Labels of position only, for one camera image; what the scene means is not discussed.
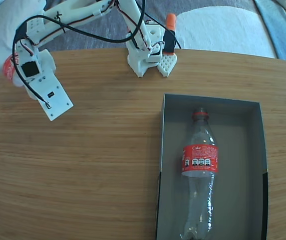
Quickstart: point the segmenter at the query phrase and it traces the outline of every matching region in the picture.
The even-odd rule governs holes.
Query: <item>red wire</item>
[[[106,10],[109,9],[110,6],[114,4],[114,2],[115,2],[115,0],[112,0],[111,3],[110,3],[110,4],[108,5],[108,7],[106,8]],[[70,26],[70,25],[73,25],[73,24],[76,24],[76,23],[80,23],[80,22],[82,22],[82,21],[84,21],[84,20],[90,19],[92,16],[94,16],[94,15],[90,15],[90,16],[88,16],[88,17],[86,17],[86,18],[83,18],[83,19],[80,19],[80,20],[77,20],[77,21],[70,22],[70,23],[67,24],[67,25]],[[57,32],[60,31],[61,29],[63,29],[63,28],[62,28],[62,27],[58,28],[57,30],[55,30],[55,31],[53,31],[52,33],[48,34],[47,36],[43,37],[43,38],[39,41],[39,43],[33,44],[33,45],[34,45],[34,46],[39,45],[39,44],[40,44],[42,41],[44,41],[46,38],[48,38],[48,37],[50,37],[51,35],[57,33]]]
[[[30,54],[31,56],[34,55],[34,53],[29,49],[29,47],[25,46],[25,45],[22,43],[22,40],[19,40],[19,42],[21,43],[22,47],[23,47],[27,52],[29,52],[29,54]]]
[[[121,14],[123,14],[125,17],[127,17],[128,20],[131,21],[132,24],[133,24],[135,27],[137,27],[137,24],[134,22],[134,20],[132,20],[124,11],[122,11],[122,10],[119,8],[117,2],[116,2],[115,5],[116,5],[116,7],[117,7],[117,10],[118,10]],[[146,48],[150,51],[150,48],[147,46],[147,43],[146,43],[146,41],[144,40],[144,35],[143,35],[142,30],[141,30],[140,28],[139,28],[139,33],[141,34],[142,40],[143,40],[143,42],[144,42]]]

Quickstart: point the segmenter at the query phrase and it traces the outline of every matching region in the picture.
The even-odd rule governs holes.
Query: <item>black cable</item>
[[[30,21],[30,20],[33,20],[33,19],[37,19],[37,18],[42,18],[42,19],[46,19],[48,21],[51,21],[53,23],[56,23],[58,24],[59,26],[61,26],[61,28],[67,28],[69,30],[72,30],[74,32],[77,32],[79,34],[82,34],[82,35],[85,35],[85,36],[88,36],[88,37],[91,37],[91,38],[95,38],[95,39],[99,39],[99,40],[102,40],[102,41],[105,41],[105,42],[109,42],[109,43],[125,43],[127,41],[130,41],[132,40],[135,35],[137,34],[137,32],[139,31],[141,25],[142,25],[142,22],[143,22],[143,19],[144,19],[144,14],[145,14],[145,0],[143,0],[143,3],[142,3],[142,7],[140,7],[141,9],[141,15],[140,15],[140,18],[138,20],[138,23],[137,23],[137,26],[135,28],[135,30],[130,34],[130,36],[126,37],[126,38],[123,38],[123,39],[110,39],[110,38],[106,38],[106,37],[102,37],[102,36],[98,36],[98,35],[95,35],[95,34],[92,34],[92,33],[89,33],[89,32],[85,32],[85,31],[82,31],[82,30],[79,30],[77,28],[74,28],[72,26],[69,26],[68,24],[65,24],[65,23],[62,23],[62,22],[59,22],[55,19],[52,19],[48,16],[44,16],[44,15],[35,15],[35,16],[32,16],[30,18],[28,18],[27,20],[25,20],[20,26],[19,28],[17,29],[16,31],[16,34],[15,34],[15,37],[14,37],[14,41],[13,41],[13,65],[14,65],[14,68],[15,68],[15,71],[17,72],[17,75],[19,76],[19,78],[22,80],[22,82],[24,83],[24,85],[41,101],[43,101],[47,106],[49,106],[48,102],[46,102],[28,83],[27,81],[24,79],[24,77],[22,76],[22,74],[20,73],[19,69],[18,69],[18,66],[17,66],[17,63],[15,61],[15,48],[16,48],[16,43],[23,39],[23,38],[26,38],[27,36],[23,36],[21,37],[20,39],[18,39],[18,35],[21,35],[21,31],[27,27],[27,23]]]
[[[136,1],[136,3],[137,3],[137,6],[139,7],[139,9],[142,10],[142,7],[139,5],[139,3],[138,3],[137,1]],[[179,42],[178,42],[178,40],[177,40],[175,34],[174,34],[172,31],[170,31],[167,27],[165,27],[163,24],[161,24],[158,20],[156,20],[155,18],[153,18],[153,17],[152,17],[151,15],[149,15],[147,12],[145,12],[145,15],[148,16],[148,17],[149,17],[150,19],[152,19],[153,21],[157,22],[162,28],[164,28],[164,29],[166,29],[167,31],[169,31],[169,32],[173,35],[173,37],[175,38],[175,41],[176,41],[178,47],[179,47],[180,49],[182,49],[181,44],[179,44]]]

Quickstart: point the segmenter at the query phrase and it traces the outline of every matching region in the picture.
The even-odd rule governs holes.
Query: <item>blue fabric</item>
[[[273,42],[276,55],[286,60],[286,12],[272,0],[254,0]]]

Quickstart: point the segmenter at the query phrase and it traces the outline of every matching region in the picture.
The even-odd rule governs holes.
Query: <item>bottle neck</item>
[[[204,115],[197,115],[197,116],[194,116],[193,118],[194,120],[194,124],[195,125],[208,125],[208,116],[204,116]]]

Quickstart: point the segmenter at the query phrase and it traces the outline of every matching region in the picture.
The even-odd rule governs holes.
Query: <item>orange cap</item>
[[[176,15],[175,14],[170,13],[170,14],[167,15],[166,27],[169,30],[175,31],[175,27],[176,27]]]

